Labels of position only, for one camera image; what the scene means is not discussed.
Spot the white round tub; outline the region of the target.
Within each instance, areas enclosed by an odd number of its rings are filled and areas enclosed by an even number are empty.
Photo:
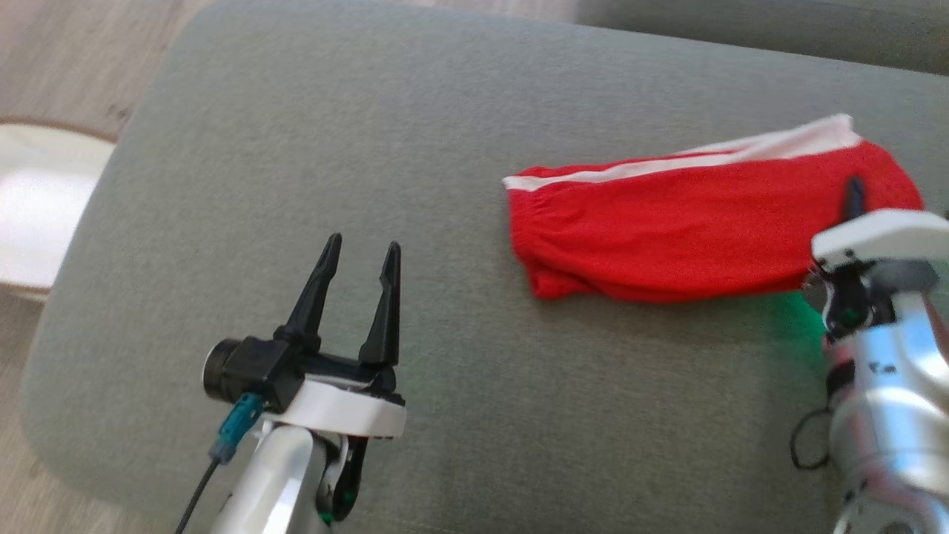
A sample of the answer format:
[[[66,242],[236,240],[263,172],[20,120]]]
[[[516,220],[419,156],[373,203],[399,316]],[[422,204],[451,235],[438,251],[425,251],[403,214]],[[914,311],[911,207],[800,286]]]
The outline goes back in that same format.
[[[116,140],[0,117],[0,293],[44,302]]]

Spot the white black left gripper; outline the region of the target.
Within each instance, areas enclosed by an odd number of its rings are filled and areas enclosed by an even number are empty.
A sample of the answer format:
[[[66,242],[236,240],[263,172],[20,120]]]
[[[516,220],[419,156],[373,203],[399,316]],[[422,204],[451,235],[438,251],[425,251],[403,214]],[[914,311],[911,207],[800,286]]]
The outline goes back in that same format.
[[[319,328],[342,244],[342,234],[330,234],[294,310],[274,331],[274,339],[315,354],[320,351]],[[284,412],[265,413],[263,420],[360,438],[403,436],[406,400],[396,391],[394,375],[400,360],[400,284],[401,247],[392,241],[380,272],[382,294],[359,362],[323,354],[302,356],[302,386]]]

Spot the red shorts white stripe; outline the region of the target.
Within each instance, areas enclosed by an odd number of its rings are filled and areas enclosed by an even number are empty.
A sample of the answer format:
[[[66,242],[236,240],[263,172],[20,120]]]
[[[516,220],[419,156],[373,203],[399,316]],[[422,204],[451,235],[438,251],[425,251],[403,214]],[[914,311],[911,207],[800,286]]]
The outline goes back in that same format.
[[[869,210],[923,209],[880,145],[831,115],[786,131],[503,179],[513,251],[542,300],[685,302],[797,289],[858,177]]]

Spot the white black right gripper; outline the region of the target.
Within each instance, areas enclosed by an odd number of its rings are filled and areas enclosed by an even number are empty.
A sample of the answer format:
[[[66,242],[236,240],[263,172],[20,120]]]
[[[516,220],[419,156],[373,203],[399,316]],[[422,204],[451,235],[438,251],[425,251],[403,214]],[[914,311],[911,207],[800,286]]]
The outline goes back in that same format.
[[[811,239],[811,257],[824,270],[880,260],[949,263],[949,220],[944,217],[895,208],[865,213],[864,180],[852,176],[845,189],[844,222]]]

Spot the grey sofa seat cushion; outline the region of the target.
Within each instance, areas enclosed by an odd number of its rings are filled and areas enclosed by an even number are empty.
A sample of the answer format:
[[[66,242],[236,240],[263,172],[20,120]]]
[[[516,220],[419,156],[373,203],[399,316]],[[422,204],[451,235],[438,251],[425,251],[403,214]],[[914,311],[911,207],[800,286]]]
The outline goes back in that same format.
[[[949,0],[579,0],[576,20],[949,76]]]

